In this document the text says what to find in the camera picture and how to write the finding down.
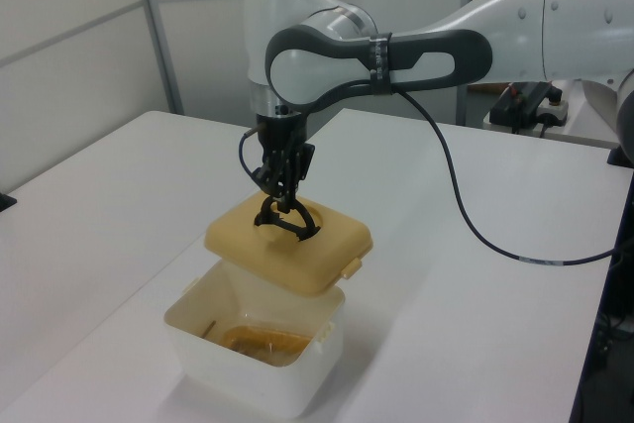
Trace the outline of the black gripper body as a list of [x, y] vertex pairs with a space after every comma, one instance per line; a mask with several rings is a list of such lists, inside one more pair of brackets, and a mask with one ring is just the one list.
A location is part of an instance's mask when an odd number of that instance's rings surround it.
[[299, 149], [307, 140], [307, 118], [301, 114], [281, 117], [258, 115], [257, 125], [262, 125], [258, 139], [265, 152]]

